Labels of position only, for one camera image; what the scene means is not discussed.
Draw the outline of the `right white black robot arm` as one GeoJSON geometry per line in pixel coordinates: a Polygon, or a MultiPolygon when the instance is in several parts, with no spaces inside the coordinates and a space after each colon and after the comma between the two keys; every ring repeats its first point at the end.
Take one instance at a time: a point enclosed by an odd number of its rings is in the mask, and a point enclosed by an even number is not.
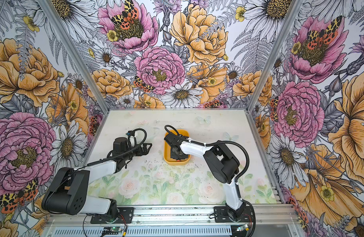
{"type": "Polygon", "coordinates": [[[185,156],[195,156],[205,160],[211,174],[223,184],[229,219],[238,222],[247,205],[242,199],[238,187],[238,179],[245,174],[249,167],[250,159],[246,149],[233,141],[218,140],[207,144],[178,133],[168,133],[164,140],[170,146],[171,154],[175,156],[176,160],[185,156]],[[246,165],[242,170],[239,170],[240,161],[228,148],[229,145],[235,146],[243,152],[246,165]]]}

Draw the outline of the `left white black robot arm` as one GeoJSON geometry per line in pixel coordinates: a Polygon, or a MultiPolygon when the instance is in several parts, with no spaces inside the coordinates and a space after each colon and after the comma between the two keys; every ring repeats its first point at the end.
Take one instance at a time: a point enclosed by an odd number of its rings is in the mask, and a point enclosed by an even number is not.
{"type": "Polygon", "coordinates": [[[119,218],[117,202],[111,198],[88,195],[89,184],[120,172],[134,157],[148,155],[151,143],[136,143],[134,137],[119,137],[113,150],[99,159],[79,168],[61,168],[43,197],[41,207],[51,214],[100,215],[108,222],[119,218]]]}

